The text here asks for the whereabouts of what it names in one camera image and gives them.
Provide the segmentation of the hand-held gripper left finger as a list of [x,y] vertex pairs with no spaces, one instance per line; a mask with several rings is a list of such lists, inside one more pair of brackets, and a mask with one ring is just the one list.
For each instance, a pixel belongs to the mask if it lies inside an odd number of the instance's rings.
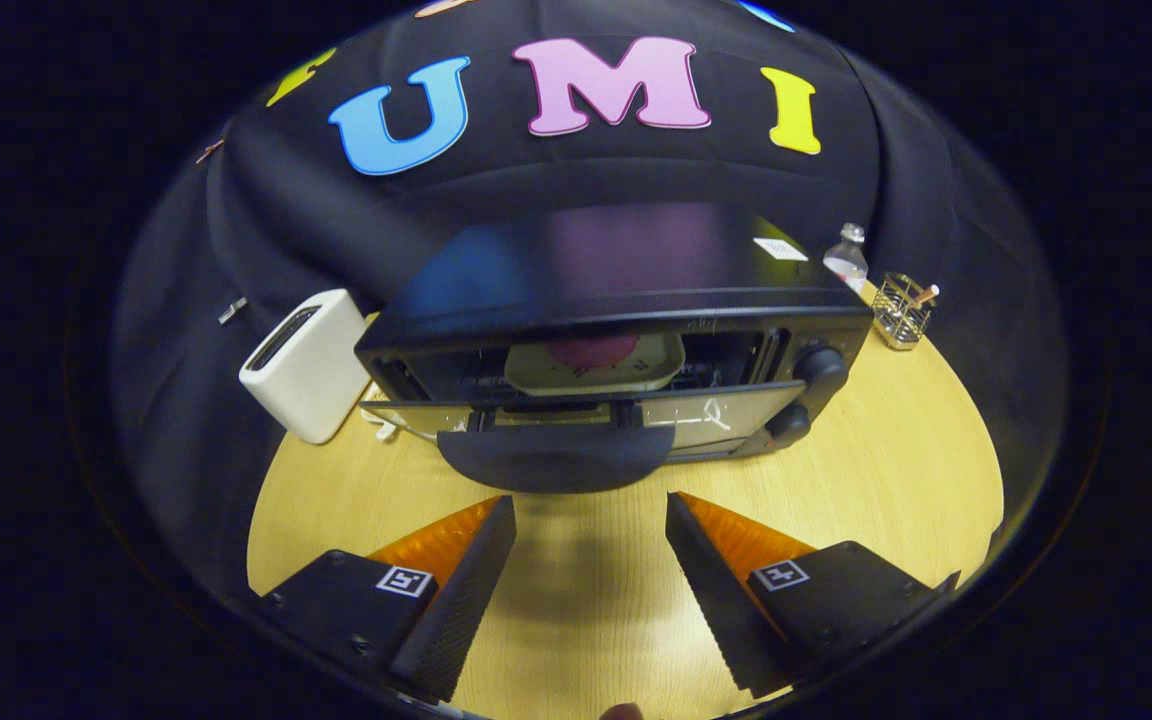
[[369,555],[328,550],[259,607],[348,679],[449,702],[515,539],[515,502],[490,497]]

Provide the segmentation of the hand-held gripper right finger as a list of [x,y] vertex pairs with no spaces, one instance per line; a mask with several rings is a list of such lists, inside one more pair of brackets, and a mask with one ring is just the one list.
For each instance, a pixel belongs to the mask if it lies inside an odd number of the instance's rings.
[[668,493],[666,538],[733,682],[761,698],[859,659],[954,591],[859,541],[814,548],[690,493]]

